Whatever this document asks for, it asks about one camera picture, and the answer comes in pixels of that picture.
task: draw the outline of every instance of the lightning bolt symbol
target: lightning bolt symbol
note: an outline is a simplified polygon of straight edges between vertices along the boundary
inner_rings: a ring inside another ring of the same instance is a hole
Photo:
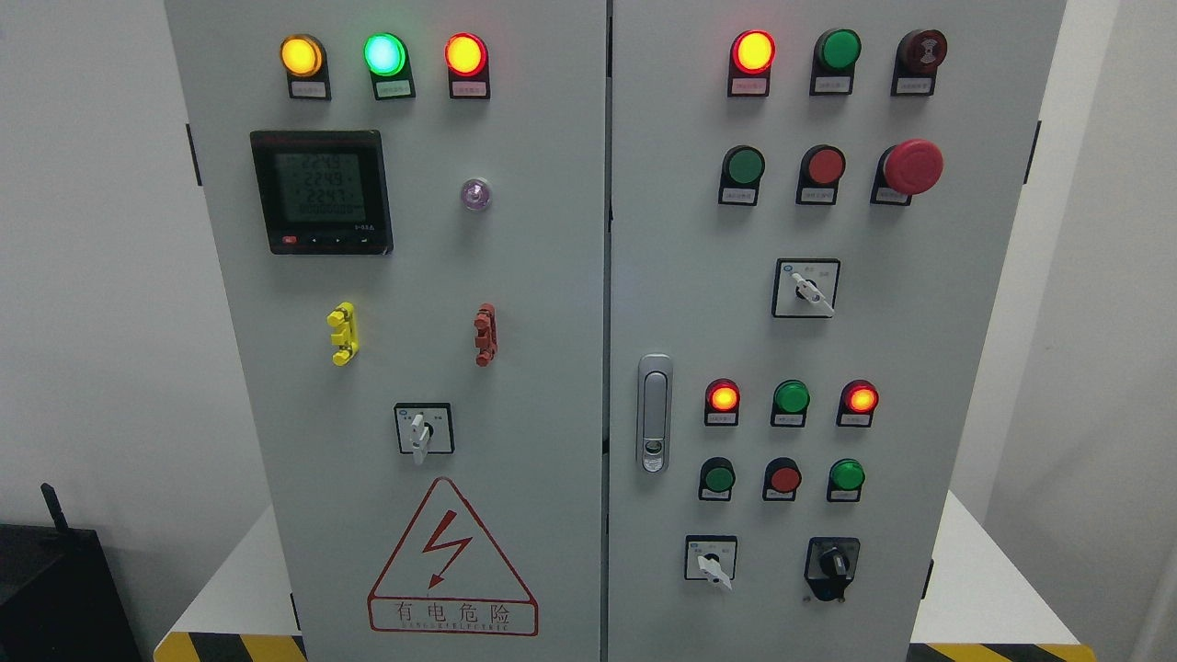
[[[445,577],[443,577],[441,575],[445,575],[445,571],[450,569],[450,565],[453,564],[455,558],[461,556],[463,551],[466,551],[466,545],[468,545],[470,541],[473,539],[473,537],[468,537],[468,538],[459,538],[457,541],[450,541],[447,543],[435,544],[438,542],[438,538],[440,538],[441,534],[444,534],[445,530],[450,528],[450,524],[453,523],[453,518],[457,516],[458,514],[454,512],[453,510],[446,510],[445,515],[441,517],[441,521],[438,522],[438,528],[434,529],[433,535],[430,536],[430,542],[425,543],[425,549],[421,550],[421,554],[427,554],[431,551],[437,551],[439,549],[446,549],[450,547],[457,548],[453,550],[453,556],[450,557],[450,561],[447,561],[446,564],[441,568],[441,571],[437,572],[430,578],[431,589],[445,581]]]

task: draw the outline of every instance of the white table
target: white table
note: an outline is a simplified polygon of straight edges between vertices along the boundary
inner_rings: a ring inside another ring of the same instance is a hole
[[[1078,643],[980,524],[949,494],[932,552],[936,569],[913,642]],[[173,631],[294,635],[286,560],[267,509]]]

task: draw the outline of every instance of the yellow indicator light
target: yellow indicator light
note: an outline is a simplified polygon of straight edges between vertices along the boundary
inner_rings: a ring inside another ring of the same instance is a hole
[[[858,413],[866,413],[878,404],[879,396],[873,389],[859,388],[850,392],[850,409]]]
[[[445,64],[458,75],[477,75],[486,66],[486,46],[468,32],[459,32],[445,44]]]
[[[322,46],[310,34],[292,34],[282,40],[282,66],[291,75],[310,78],[322,68]]]
[[[739,402],[739,393],[731,386],[719,386],[711,391],[711,406],[719,411],[731,411]]]
[[[732,60],[736,67],[746,74],[757,74],[772,66],[777,54],[777,45],[772,35],[760,29],[750,29],[736,38],[732,47]]]

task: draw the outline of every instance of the lcd display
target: lcd display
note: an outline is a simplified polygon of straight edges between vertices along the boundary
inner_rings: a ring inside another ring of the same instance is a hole
[[[274,154],[282,210],[292,223],[363,223],[360,158],[346,153]]]

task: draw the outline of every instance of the antenna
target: antenna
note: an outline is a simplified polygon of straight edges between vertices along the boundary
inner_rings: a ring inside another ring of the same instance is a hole
[[[45,496],[45,505],[49,509],[49,517],[53,518],[53,527],[59,534],[72,536],[73,531],[69,529],[69,523],[66,522],[66,514],[61,511],[61,502],[58,501],[58,492],[53,489],[53,485],[48,483],[41,483],[41,495]]]

